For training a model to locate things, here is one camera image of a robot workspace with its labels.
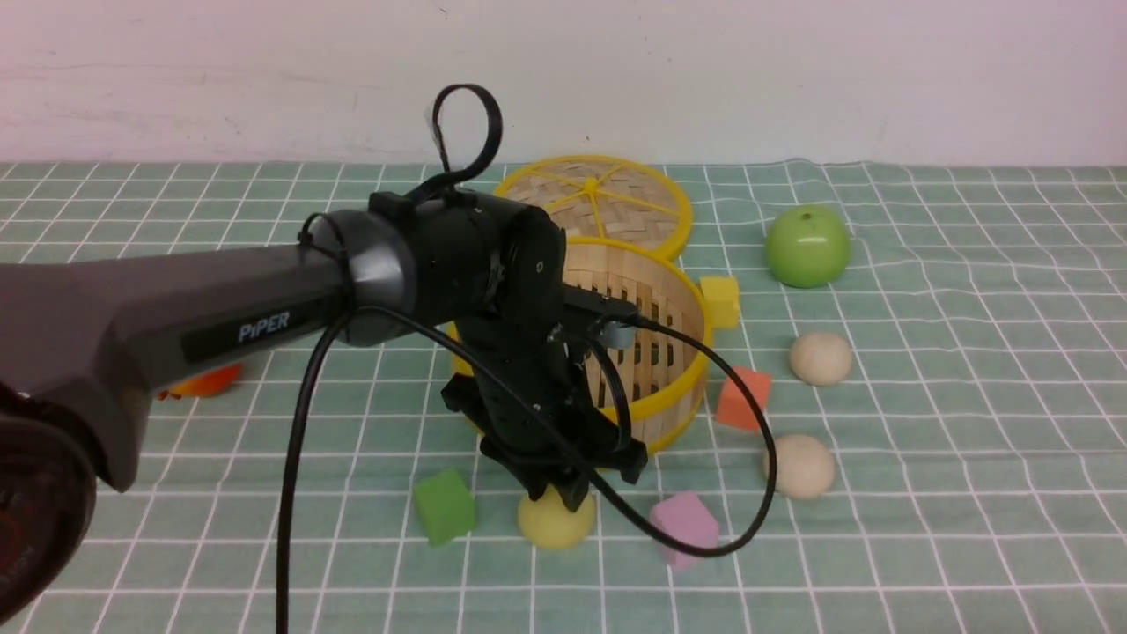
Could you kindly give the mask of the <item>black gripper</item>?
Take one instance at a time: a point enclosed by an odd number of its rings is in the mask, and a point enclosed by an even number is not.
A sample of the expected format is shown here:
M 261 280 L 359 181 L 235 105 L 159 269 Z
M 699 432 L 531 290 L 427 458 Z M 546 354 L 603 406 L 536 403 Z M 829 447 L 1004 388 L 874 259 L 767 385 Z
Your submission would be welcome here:
M 442 390 L 444 404 L 482 434 L 495 461 L 536 502 L 554 486 L 577 514 L 595 468 L 635 483 L 647 465 L 632 436 L 629 394 L 592 318 L 531 330 L 498 316 L 455 322 L 456 356 L 471 366 Z

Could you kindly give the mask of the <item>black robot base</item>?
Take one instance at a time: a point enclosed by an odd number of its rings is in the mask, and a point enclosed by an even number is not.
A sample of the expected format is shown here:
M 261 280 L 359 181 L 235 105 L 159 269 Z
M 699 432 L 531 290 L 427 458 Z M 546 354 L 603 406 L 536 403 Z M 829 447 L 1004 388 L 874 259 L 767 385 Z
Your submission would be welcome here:
M 1 619 L 51 584 L 85 539 L 97 476 L 85 438 L 56 407 L 3 386 Z

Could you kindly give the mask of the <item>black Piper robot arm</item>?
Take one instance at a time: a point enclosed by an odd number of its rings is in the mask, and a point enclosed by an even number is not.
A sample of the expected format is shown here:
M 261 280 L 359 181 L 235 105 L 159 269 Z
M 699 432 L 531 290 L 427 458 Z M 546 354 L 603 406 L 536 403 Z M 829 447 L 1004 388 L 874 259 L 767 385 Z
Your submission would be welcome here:
M 543 209 L 455 189 L 375 193 L 293 245 L 3 266 L 3 482 L 39 498 L 127 490 L 156 393 L 238 358 L 349 324 L 371 348 L 447 322 L 479 368 L 440 396 L 533 500 L 575 509 L 585 468 L 633 484 L 644 443 L 600 413 L 586 352 L 628 348 L 637 309 L 564 284 L 566 236 Z

